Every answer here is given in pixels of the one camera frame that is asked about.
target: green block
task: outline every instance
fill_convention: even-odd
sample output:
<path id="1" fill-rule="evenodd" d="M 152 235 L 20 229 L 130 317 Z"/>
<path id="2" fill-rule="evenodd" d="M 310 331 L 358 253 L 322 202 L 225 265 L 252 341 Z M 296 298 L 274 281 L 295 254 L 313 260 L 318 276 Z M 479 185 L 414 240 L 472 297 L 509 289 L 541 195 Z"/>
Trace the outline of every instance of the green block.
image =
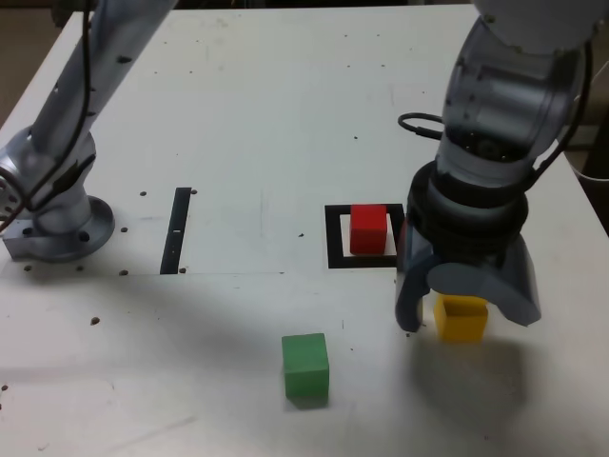
<path id="1" fill-rule="evenodd" d="M 285 396 L 327 397 L 330 365 L 323 333 L 284 336 Z"/>

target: cube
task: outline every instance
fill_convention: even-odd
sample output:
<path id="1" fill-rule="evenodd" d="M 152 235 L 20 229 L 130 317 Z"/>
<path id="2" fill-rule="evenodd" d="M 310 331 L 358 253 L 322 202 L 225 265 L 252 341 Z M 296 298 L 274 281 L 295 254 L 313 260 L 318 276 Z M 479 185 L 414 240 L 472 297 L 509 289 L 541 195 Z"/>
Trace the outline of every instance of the cube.
<path id="1" fill-rule="evenodd" d="M 439 294 L 434 316 L 441 340 L 478 343 L 484 335 L 488 309 L 482 298 Z"/>
<path id="2" fill-rule="evenodd" d="M 350 250 L 354 255 L 383 255 L 387 239 L 385 205 L 352 205 Z"/>
<path id="3" fill-rule="evenodd" d="M 327 397 L 330 365 L 323 333 L 284 336 L 285 396 Z"/>

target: black square outline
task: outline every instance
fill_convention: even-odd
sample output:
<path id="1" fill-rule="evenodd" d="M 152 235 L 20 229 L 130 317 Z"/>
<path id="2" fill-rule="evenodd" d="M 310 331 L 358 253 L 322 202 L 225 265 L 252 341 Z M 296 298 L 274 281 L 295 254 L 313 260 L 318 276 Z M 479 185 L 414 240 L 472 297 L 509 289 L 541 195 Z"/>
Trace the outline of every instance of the black square outline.
<path id="1" fill-rule="evenodd" d="M 404 220 L 403 206 L 399 203 L 381 204 L 387 208 L 391 219 L 393 240 L 398 249 L 400 230 Z M 325 244 L 327 248 L 328 268 L 394 268 L 397 264 L 395 255 L 370 255 L 362 257 L 344 257 L 343 234 L 341 233 L 341 216 L 351 214 L 351 205 L 326 205 L 325 209 Z"/>

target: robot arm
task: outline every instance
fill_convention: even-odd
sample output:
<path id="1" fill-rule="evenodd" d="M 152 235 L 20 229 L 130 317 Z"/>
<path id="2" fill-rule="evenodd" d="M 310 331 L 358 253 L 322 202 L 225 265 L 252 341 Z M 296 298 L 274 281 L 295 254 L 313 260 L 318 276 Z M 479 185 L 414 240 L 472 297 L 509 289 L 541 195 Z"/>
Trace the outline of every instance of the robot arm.
<path id="1" fill-rule="evenodd" d="M 604 0 L 475 3 L 481 17 L 453 69 L 438 154 L 416 174 L 408 195 L 396 293 L 396 316 L 408 331 L 419 328 L 420 300 L 431 288 L 485 298 L 523 326 L 540 319 L 520 236 L 528 214 L 524 193 L 568 141 L 565 135 L 549 160 L 533 168 L 564 125 L 582 79 L 578 116 L 583 113 L 592 68 L 588 42 L 608 6 Z"/>
<path id="2" fill-rule="evenodd" d="M 74 260 L 112 234 L 111 209 L 83 188 L 95 158 L 89 130 L 176 2 L 102 0 L 34 124 L 0 149 L 0 210 L 15 219 L 4 233 L 13 259 Z"/>

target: table surface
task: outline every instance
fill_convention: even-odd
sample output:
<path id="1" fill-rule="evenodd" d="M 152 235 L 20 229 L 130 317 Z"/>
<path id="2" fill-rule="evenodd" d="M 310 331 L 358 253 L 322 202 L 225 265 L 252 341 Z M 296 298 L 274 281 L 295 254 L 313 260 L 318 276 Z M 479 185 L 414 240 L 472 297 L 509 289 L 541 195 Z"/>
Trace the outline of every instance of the table surface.
<path id="1" fill-rule="evenodd" d="M 433 294 L 407 335 L 393 269 L 327 268 L 324 205 L 404 204 L 433 159 L 437 143 L 396 119 L 441 112 L 475 19 L 469 6 L 173 12 L 92 131 L 86 184 L 115 211 L 108 244 L 61 266 L 0 249 L 0 452 L 606 455 L 609 242 L 563 158 L 529 192 L 543 313 L 530 328 L 490 307 L 483 344 L 443 346 Z M 1 144 L 35 118 L 79 23 Z M 177 187 L 198 190 L 187 273 L 159 275 Z M 301 408 L 284 397 L 281 337 L 314 332 L 330 402 Z"/>

